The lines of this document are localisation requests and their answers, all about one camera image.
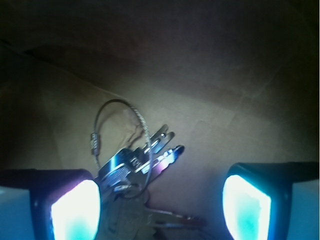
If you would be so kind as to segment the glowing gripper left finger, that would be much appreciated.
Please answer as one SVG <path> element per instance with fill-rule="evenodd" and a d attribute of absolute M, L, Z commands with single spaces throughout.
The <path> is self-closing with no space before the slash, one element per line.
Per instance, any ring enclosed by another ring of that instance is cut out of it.
<path fill-rule="evenodd" d="M 85 169 L 0 172 L 2 240 L 93 240 L 101 195 Z"/>

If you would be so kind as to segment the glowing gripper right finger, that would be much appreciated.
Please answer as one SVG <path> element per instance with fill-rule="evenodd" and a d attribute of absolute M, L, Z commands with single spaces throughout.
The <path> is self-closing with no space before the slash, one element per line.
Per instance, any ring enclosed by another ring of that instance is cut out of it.
<path fill-rule="evenodd" d="M 319 163 L 236 163 L 223 185 L 222 207 L 235 240 L 318 240 Z"/>

